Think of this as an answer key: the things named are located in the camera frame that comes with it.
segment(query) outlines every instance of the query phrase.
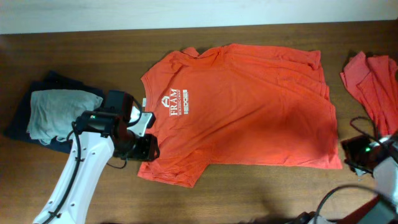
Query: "gray cloth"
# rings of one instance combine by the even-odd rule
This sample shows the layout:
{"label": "gray cloth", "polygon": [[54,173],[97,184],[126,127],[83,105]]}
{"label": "gray cloth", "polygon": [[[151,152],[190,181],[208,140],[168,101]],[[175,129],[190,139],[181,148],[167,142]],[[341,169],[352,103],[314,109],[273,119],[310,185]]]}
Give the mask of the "gray cloth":
{"label": "gray cloth", "polygon": [[27,132],[30,138],[43,145],[57,137],[64,141],[72,130],[71,123],[86,110],[101,106],[102,98],[81,90],[34,91],[30,98],[30,120]]}

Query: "wooden table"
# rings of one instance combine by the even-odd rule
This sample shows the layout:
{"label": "wooden table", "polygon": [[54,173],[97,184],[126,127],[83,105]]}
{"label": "wooden table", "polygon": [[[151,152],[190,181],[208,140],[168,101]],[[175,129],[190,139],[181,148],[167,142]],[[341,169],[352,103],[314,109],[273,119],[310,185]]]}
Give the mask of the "wooden table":
{"label": "wooden table", "polygon": [[[366,113],[345,90],[339,72],[348,55],[360,50],[398,60],[398,21],[0,35],[1,130],[29,83],[48,70],[141,99],[145,93],[140,77],[169,52],[185,47],[203,52],[230,43],[321,50],[338,134],[347,139],[357,135],[350,118]],[[362,128],[369,130],[366,124]],[[32,223],[68,155],[0,138],[0,222]],[[347,166],[320,170],[211,165],[193,189],[186,189],[136,177],[139,164],[129,162],[123,170],[105,167],[87,223],[236,223],[270,214],[296,217],[316,209],[337,185],[374,185],[369,175],[360,181]],[[345,190],[326,203],[322,214],[341,218],[371,198],[366,192]]]}

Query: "white wall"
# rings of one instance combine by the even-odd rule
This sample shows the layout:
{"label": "white wall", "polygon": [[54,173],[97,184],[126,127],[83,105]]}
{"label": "white wall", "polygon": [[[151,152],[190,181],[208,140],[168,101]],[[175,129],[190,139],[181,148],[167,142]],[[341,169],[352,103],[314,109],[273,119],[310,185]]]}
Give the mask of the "white wall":
{"label": "white wall", "polygon": [[0,0],[0,34],[398,18],[398,0]]}

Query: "white printed logo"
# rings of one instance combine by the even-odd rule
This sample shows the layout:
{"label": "white printed logo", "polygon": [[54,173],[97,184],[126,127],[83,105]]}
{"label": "white printed logo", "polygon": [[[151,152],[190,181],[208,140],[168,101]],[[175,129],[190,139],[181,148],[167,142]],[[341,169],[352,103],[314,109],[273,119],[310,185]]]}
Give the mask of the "white printed logo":
{"label": "white printed logo", "polygon": [[163,96],[162,104],[169,108],[169,116],[180,116],[182,113],[189,113],[188,90],[182,90],[183,99],[181,100],[181,90],[171,88],[168,96]]}

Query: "red cloth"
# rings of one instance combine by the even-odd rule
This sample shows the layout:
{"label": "red cloth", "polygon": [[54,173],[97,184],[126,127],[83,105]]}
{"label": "red cloth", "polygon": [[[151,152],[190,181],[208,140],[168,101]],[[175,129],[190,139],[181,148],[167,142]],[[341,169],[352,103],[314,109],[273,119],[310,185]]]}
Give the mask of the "red cloth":
{"label": "red cloth", "polygon": [[340,169],[320,52],[232,44],[172,52],[143,77],[160,157],[138,176],[193,187],[208,164]]}
{"label": "red cloth", "polygon": [[360,52],[340,73],[346,89],[358,100],[385,136],[398,129],[396,62],[388,56],[366,58]]}

